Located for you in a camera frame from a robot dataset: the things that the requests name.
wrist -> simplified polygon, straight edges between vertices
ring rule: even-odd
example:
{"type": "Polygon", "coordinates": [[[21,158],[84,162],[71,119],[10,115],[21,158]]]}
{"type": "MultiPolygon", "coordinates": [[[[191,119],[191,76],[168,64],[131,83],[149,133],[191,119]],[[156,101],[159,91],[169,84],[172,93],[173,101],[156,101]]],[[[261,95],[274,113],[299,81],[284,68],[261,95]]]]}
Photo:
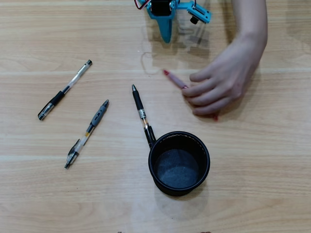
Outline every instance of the wrist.
{"type": "Polygon", "coordinates": [[[237,38],[242,42],[252,42],[255,46],[264,50],[268,41],[268,33],[266,30],[242,32],[237,35],[237,38]]]}

red wire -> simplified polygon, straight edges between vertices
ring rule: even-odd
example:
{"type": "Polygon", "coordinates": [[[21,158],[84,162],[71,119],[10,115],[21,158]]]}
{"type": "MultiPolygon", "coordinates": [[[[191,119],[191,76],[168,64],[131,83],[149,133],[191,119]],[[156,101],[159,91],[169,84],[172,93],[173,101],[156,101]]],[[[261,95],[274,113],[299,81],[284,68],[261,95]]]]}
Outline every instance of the red wire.
{"type": "Polygon", "coordinates": [[[135,5],[136,5],[137,9],[139,9],[139,10],[141,10],[142,8],[144,8],[150,1],[151,1],[151,0],[146,0],[146,1],[144,2],[144,4],[141,5],[141,6],[139,7],[139,5],[138,5],[138,0],[134,0],[135,5]]]}

pen tip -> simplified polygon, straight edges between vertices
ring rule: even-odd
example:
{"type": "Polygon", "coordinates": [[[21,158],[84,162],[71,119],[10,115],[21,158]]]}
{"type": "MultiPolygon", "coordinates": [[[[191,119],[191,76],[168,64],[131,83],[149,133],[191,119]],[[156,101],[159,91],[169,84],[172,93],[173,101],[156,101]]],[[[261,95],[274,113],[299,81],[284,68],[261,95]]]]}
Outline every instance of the pen tip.
{"type": "Polygon", "coordinates": [[[109,104],[109,100],[106,100],[106,101],[103,103],[103,106],[104,106],[104,107],[107,107],[108,104],[109,104]]]}

black cup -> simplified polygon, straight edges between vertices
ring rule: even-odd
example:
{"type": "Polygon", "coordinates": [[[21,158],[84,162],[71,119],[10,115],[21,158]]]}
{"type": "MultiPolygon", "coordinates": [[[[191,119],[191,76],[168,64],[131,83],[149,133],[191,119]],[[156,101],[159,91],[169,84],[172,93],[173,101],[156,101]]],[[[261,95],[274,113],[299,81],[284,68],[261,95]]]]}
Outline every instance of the black cup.
{"type": "Polygon", "coordinates": [[[205,180],[209,167],[208,150],[193,134],[171,132],[152,143],[149,170],[157,187],[167,195],[188,194],[205,180]]]}

clear pen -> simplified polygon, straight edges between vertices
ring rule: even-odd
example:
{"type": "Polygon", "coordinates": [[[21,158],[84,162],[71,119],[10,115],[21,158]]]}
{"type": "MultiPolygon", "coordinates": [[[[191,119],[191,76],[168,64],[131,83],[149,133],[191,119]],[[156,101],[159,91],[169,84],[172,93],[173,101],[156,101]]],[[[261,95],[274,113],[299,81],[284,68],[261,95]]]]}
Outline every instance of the clear pen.
{"type": "Polygon", "coordinates": [[[56,96],[54,96],[53,99],[51,99],[44,108],[40,111],[38,114],[39,120],[43,120],[46,115],[52,110],[54,106],[56,106],[61,99],[65,96],[65,94],[69,91],[69,89],[81,78],[81,76],[86,72],[86,70],[90,67],[92,64],[91,60],[88,60],[76,73],[76,75],[73,77],[73,79],[64,87],[63,90],[59,91],[56,96]]]}

